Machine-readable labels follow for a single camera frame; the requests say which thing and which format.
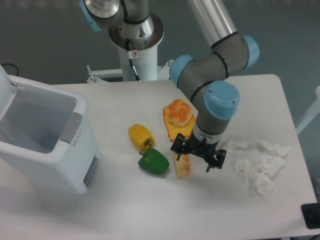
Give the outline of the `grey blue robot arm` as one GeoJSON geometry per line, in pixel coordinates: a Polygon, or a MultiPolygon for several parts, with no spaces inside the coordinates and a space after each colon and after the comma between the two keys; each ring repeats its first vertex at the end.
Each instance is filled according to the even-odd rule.
{"type": "MultiPolygon", "coordinates": [[[[190,136],[179,133],[171,150],[192,154],[208,169],[220,169],[227,152],[217,149],[222,134],[237,110],[238,89],[227,78],[252,66],[259,47],[250,36],[239,35],[220,0],[188,2],[211,53],[196,60],[182,55],[169,64],[168,75],[197,109],[190,136]]],[[[124,81],[153,81],[159,76],[158,44],[164,36],[159,17],[147,0],[81,0],[79,5],[94,31],[108,30],[118,48],[124,81]]]]}

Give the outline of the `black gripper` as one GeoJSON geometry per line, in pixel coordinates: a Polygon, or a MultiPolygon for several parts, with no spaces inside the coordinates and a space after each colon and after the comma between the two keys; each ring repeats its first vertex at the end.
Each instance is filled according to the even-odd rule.
{"type": "Polygon", "coordinates": [[[170,150],[176,154],[176,160],[179,161],[183,154],[193,154],[197,157],[205,158],[207,163],[206,172],[210,169],[221,169],[227,151],[224,149],[216,149],[218,142],[210,142],[208,138],[200,138],[200,140],[192,133],[187,140],[185,136],[178,133],[170,150]]]}

